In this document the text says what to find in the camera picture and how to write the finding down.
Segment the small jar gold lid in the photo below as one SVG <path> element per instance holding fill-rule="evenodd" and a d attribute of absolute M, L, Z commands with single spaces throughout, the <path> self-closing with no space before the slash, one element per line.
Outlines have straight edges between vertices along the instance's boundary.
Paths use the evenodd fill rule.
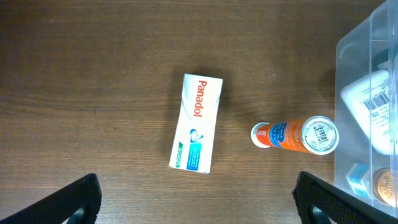
<path fill-rule="evenodd" d="M 374 197 L 385 205 L 396 207 L 397 196 L 392 196 L 390 168 L 372 170 L 368 164 L 356 163 L 346 174 L 346 179 L 355 195 L 366 199 Z"/>

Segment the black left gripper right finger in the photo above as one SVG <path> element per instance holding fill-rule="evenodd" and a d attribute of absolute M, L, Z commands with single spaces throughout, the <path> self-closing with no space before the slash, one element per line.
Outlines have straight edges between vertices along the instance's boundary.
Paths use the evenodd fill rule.
<path fill-rule="evenodd" d="M 397 223 L 397 218 L 309 172 L 299 172 L 292 195 L 302 223 Z"/>

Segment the white squeeze bottle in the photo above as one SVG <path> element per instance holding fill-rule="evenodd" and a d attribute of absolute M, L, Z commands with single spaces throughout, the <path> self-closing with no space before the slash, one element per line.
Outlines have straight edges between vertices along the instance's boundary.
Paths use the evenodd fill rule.
<path fill-rule="evenodd" d="M 344 87 L 340 96 L 349 111 L 380 154 L 390 148 L 389 73 L 378 70 Z"/>

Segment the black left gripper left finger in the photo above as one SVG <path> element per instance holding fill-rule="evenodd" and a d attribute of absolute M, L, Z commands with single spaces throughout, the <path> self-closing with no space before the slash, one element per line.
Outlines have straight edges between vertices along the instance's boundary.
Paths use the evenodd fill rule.
<path fill-rule="evenodd" d="M 88 174 L 1 223 L 94 223 L 102 193 L 97 175 Z"/>

